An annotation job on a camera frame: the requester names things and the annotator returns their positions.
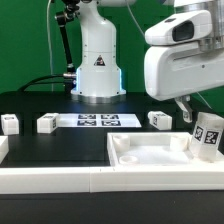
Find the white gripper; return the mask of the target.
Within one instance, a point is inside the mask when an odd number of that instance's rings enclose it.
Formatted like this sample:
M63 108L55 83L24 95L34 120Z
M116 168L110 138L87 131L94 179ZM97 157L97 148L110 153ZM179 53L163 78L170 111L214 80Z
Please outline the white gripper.
M201 52L197 42L151 47L144 59L146 92L159 101L175 98L183 120L192 122L190 97L224 85L224 50Z

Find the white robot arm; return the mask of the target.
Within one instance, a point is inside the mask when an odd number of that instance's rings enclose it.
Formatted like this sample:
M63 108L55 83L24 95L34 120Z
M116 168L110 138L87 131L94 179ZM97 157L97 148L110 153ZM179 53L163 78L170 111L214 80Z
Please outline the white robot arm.
M65 17L80 20L82 63L75 73L74 98L109 103L125 95L116 64L116 28L101 17L99 6L122 7L136 0L81 0ZM144 57L146 92L154 99L174 99L183 119L192 121L192 93L224 85L224 0L163 0L175 13L147 29L150 48Z

